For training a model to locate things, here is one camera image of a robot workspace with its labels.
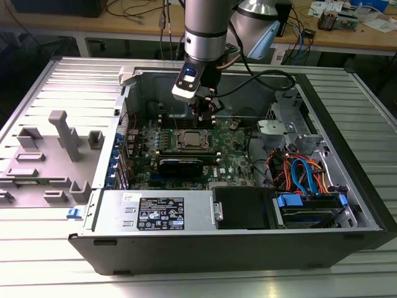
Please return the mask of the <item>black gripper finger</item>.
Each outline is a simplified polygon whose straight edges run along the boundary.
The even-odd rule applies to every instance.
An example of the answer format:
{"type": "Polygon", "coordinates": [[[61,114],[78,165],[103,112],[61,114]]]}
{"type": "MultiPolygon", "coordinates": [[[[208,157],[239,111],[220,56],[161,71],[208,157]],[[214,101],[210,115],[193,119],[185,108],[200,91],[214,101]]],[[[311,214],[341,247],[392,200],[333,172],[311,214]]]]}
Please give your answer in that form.
{"type": "Polygon", "coordinates": [[[194,128],[199,126],[205,119],[205,111],[207,108],[207,101],[204,97],[196,96],[195,103],[193,104],[192,113],[194,115],[193,125],[194,128]]]}
{"type": "Polygon", "coordinates": [[[207,97],[208,101],[208,110],[207,117],[211,121],[212,127],[216,125],[216,117],[215,114],[222,111],[224,109],[224,104],[216,97],[214,92],[211,92],[207,97]]]}

